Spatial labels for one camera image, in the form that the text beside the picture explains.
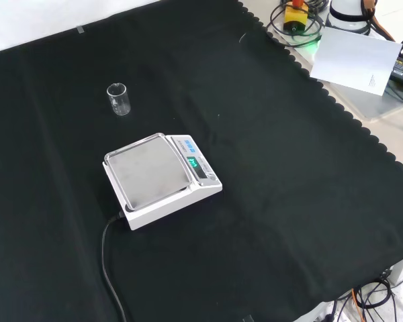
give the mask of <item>white paper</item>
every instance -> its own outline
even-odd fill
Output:
[[[402,45],[325,28],[310,76],[383,95]]]

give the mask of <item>digital scale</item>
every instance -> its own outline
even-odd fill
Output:
[[[106,154],[103,167],[132,230],[222,190],[191,136],[154,134]]]

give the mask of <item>green digital display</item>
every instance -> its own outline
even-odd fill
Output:
[[[199,162],[197,161],[197,158],[194,156],[188,156],[188,163],[189,165],[194,169],[195,173],[198,175],[199,178],[201,179],[207,179],[208,177],[206,176],[206,173],[204,173],[203,169],[201,168]]]

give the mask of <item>scale control panel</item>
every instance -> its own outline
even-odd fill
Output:
[[[170,137],[200,185],[213,186],[220,184],[215,172],[212,170],[191,136],[167,137]]]

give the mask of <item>black cloth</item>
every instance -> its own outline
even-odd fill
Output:
[[[101,163],[156,132],[193,136],[224,190],[111,227],[135,322],[293,321],[403,258],[402,165],[239,3],[161,1],[84,29],[0,52],[0,321],[117,321]]]

